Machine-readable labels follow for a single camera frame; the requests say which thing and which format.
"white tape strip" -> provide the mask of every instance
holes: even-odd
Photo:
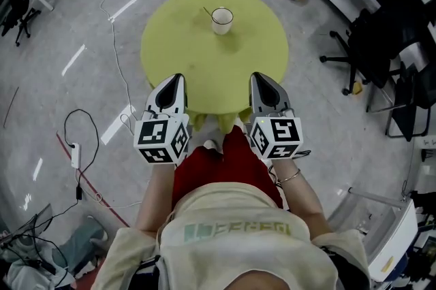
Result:
[[[40,160],[38,161],[38,164],[36,165],[35,171],[33,172],[33,181],[36,181],[36,178],[38,177],[38,174],[40,173],[42,162],[43,162],[43,160],[42,160],[42,158],[40,158]]]
[[[80,54],[85,50],[84,44],[80,47],[80,49],[75,53],[75,55],[71,58],[71,60],[68,62],[67,66],[62,70],[62,76],[64,76],[67,73],[67,70],[74,64],[74,61],[79,57]]]
[[[125,114],[126,116],[131,116],[131,111],[135,112],[135,108],[132,106],[130,110],[130,105],[127,105],[123,111],[115,118],[112,124],[109,126],[108,130],[106,130],[101,137],[102,142],[107,145],[110,139],[117,133],[117,131],[123,126],[123,122],[121,122],[121,115]]]
[[[123,13],[128,7],[130,7],[132,4],[134,4],[137,0],[131,0],[128,4],[126,4],[124,7],[122,7],[117,13],[112,15],[110,17],[110,21],[114,22],[117,16],[119,16],[121,13]]]

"silver bracelet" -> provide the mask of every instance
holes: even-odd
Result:
[[[298,171],[294,175],[292,175],[289,178],[286,178],[285,180],[279,180],[279,183],[283,184],[284,182],[292,180],[293,178],[297,177],[300,174],[301,174],[301,170],[300,170],[300,168],[298,168]]]

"red pants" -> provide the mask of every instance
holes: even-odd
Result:
[[[174,175],[173,207],[186,194],[212,182],[241,182],[265,192],[279,208],[283,202],[268,168],[258,159],[239,127],[233,127],[223,141],[223,155],[214,149],[197,147]]]

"gray floor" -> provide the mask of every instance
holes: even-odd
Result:
[[[42,15],[31,25],[32,37],[24,38],[21,47],[14,46],[17,28],[0,39],[2,120],[19,86],[6,127],[0,131],[0,193],[4,202],[0,212],[11,228],[48,203],[56,213],[75,202],[74,172],[56,137],[58,132],[63,138],[68,112],[75,108],[90,112],[101,136],[128,104],[112,49],[111,26],[99,10],[102,0],[49,1],[54,11],[42,8]],[[113,14],[128,1],[107,0],[105,7]],[[115,21],[119,60],[137,116],[150,91],[140,64],[140,38],[148,18],[164,1],[139,0]],[[409,170],[411,144],[385,138],[386,116],[365,113],[368,88],[357,96],[342,96],[347,66],[322,65],[318,60],[323,54],[343,55],[328,32],[334,29],[344,34],[346,22],[326,0],[263,1],[287,32],[290,62],[283,86],[301,117],[304,149],[312,150],[310,157],[298,160],[298,165],[319,195],[326,214],[330,216],[344,200],[350,185],[400,197]],[[63,68],[83,44],[86,50],[63,77]],[[200,134],[194,134],[192,144],[216,133],[215,127],[209,121]],[[86,165],[96,145],[89,120],[75,115],[68,133],[70,141],[82,144],[82,166]],[[113,206],[141,200],[151,173],[132,144],[130,132],[121,127],[106,146],[100,142],[95,163],[87,172],[87,178]],[[40,159],[43,163],[34,180]],[[26,197],[29,203],[25,210]],[[366,212],[373,212],[365,207]],[[138,206],[116,211],[133,224]],[[107,209],[86,197],[55,219],[46,235],[55,242],[64,241],[84,214],[96,216],[110,232],[121,226]]]

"green tablecloth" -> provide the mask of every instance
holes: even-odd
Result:
[[[211,28],[210,12],[226,7],[234,15],[226,35]],[[217,115],[224,133],[249,111],[249,79],[262,72],[280,82],[286,71],[285,31],[260,0],[168,0],[149,19],[141,61],[152,86],[172,74],[186,78],[187,113],[198,130],[207,114]]]

